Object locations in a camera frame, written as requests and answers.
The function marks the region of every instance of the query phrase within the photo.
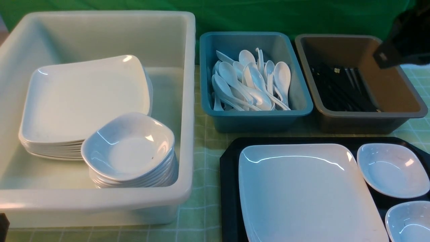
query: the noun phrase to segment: stack of square plates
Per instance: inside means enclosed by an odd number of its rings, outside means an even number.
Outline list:
[[[128,112],[150,115],[152,84],[135,56],[51,65],[30,80],[19,139],[36,156],[82,160],[83,141]]]

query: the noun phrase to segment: brown plastic bin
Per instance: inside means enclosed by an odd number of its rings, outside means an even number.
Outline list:
[[[381,40],[373,36],[302,34],[298,56],[312,96],[319,127],[326,133],[387,134],[410,118],[422,118],[427,106],[400,67],[380,69],[373,52]],[[309,65],[358,67],[364,85],[382,112],[335,112],[324,107]]]

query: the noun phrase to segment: gray plastic bin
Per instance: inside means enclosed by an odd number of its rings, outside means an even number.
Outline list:
[[[361,35],[302,34],[298,55],[315,103],[321,131],[326,133],[387,134],[410,118],[422,118],[427,106],[400,67],[380,69],[373,52],[381,43]],[[324,107],[309,65],[358,67],[371,99],[382,112],[335,112]]]
[[[284,61],[291,69],[289,106],[291,111],[214,111],[212,67],[219,50],[237,60],[241,50],[256,55],[263,50],[265,60]],[[313,104],[297,57],[288,37],[276,32],[209,32],[200,37],[200,90],[202,108],[213,118],[215,129],[222,133],[285,131],[297,117],[312,112]]]

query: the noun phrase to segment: green backdrop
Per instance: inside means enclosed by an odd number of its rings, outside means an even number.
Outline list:
[[[56,10],[150,9],[189,11],[197,38],[208,31],[370,34],[384,39],[397,14],[414,0],[0,0],[12,30],[27,13]]]

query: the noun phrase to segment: tablecloth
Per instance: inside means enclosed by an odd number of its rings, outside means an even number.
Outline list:
[[[404,68],[405,73],[430,105],[430,68]],[[312,117],[299,119],[286,133],[221,134],[200,105],[200,77],[196,68],[194,176],[191,197],[180,206],[177,220],[167,225],[120,227],[73,227],[12,229],[7,242],[220,242],[221,207],[219,157],[238,137],[341,136],[320,133]],[[430,115],[410,120],[389,136],[399,137],[430,151]]]

